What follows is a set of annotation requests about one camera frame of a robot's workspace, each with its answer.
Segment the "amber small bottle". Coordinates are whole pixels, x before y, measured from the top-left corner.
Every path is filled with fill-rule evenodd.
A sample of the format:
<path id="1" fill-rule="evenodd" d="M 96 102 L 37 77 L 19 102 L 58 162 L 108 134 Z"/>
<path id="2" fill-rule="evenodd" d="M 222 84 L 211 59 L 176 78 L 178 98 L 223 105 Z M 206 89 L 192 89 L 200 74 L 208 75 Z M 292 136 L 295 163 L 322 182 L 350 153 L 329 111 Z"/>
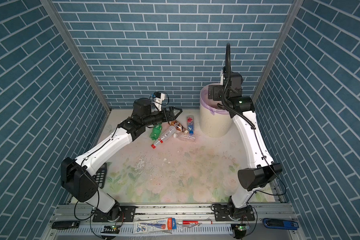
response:
<path id="1" fill-rule="evenodd" d="M 189 131 L 177 120 L 168 122 L 170 126 L 175 127 L 178 131 L 182 133 L 188 133 Z"/>

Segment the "clear bottle red cap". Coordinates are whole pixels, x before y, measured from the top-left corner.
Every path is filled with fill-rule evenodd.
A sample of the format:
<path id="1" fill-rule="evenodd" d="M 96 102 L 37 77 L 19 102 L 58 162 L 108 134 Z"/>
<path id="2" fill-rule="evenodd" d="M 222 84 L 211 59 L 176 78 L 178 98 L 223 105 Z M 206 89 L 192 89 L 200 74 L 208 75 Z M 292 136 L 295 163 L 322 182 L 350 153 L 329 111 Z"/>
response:
<path id="1" fill-rule="evenodd" d="M 162 144 L 164 141 L 168 140 L 175 132 L 176 128 L 174 126 L 170 126 L 165 133 L 163 133 L 152 145 L 151 147 L 155 149 L 158 145 Z"/>

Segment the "green soda bottle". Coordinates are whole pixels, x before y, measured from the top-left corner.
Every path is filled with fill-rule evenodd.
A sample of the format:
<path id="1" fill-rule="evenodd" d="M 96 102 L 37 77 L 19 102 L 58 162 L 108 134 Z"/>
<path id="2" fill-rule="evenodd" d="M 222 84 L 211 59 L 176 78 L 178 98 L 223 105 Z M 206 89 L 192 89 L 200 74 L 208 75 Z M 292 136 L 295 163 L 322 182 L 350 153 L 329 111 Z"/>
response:
<path id="1" fill-rule="evenodd" d="M 150 138 L 155 141 L 159 138 L 159 136 L 161 135 L 161 131 L 162 131 L 162 124 L 156 124 L 153 128 L 152 128 L 152 132 L 150 134 Z"/>

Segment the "clear ribbed bottle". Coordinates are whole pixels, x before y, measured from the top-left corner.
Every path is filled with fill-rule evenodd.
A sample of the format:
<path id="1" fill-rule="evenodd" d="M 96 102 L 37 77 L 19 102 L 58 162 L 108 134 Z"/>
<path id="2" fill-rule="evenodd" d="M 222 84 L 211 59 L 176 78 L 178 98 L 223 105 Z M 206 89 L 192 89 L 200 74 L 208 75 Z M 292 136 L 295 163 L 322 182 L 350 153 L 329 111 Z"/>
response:
<path id="1" fill-rule="evenodd" d="M 195 142 L 196 141 L 196 138 L 189 134 L 174 134 L 173 137 L 175 139 L 179 139 L 179 140 L 185 141 L 185 142 Z"/>

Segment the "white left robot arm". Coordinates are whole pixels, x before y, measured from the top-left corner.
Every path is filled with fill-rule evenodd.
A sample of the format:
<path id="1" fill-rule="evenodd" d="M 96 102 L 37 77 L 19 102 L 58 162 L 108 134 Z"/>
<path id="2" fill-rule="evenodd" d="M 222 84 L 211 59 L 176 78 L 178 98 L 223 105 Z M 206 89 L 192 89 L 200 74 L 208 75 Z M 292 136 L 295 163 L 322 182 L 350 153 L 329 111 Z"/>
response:
<path id="1" fill-rule="evenodd" d="M 100 189 L 94 175 L 110 157 L 143 134 L 146 127 L 174 121 L 182 112 L 176 107 L 151 112 L 150 105 L 143 110 L 134 109 L 131 116 L 118 124 L 107 139 L 75 159 L 65 158 L 62 161 L 62 187 L 78 202 L 87 203 L 115 220 L 119 216 L 120 204 Z"/>

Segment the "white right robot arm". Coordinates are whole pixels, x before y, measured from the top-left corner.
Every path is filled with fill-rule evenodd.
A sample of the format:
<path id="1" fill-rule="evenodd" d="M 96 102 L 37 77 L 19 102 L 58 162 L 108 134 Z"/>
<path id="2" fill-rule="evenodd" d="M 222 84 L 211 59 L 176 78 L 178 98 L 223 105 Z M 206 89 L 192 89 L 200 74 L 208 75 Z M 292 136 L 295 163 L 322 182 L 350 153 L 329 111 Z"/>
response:
<path id="1" fill-rule="evenodd" d="M 208 99 L 221 102 L 244 144 L 245 166 L 238 170 L 239 186 L 229 199 L 233 212 L 246 208 L 251 197 L 283 170 L 281 164 L 274 163 L 266 148 L 251 97 L 242 95 L 242 79 L 239 73 L 222 71 L 221 82 L 208 87 Z"/>

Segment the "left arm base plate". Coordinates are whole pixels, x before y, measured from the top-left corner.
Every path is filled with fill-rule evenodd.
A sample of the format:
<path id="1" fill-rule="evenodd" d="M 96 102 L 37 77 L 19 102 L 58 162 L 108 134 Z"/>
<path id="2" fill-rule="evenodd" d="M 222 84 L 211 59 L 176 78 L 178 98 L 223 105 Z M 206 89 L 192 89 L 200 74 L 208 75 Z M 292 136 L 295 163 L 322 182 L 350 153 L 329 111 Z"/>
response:
<path id="1" fill-rule="evenodd" d="M 136 213 L 136 206 L 119 206 L 112 208 L 108 213 L 103 213 L 100 210 L 95 210 L 93 215 L 93 222 L 108 223 L 108 222 L 133 222 Z"/>

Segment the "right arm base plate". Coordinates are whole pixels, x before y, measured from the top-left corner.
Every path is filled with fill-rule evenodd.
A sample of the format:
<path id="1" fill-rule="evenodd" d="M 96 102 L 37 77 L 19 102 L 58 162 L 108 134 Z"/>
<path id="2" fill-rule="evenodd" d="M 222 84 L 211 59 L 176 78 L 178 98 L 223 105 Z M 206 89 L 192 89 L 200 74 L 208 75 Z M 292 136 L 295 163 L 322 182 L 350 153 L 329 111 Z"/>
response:
<path id="1" fill-rule="evenodd" d="M 227 205 L 212 204 L 210 206 L 217 222 L 254 221 L 256 216 L 252 207 L 237 209 Z"/>

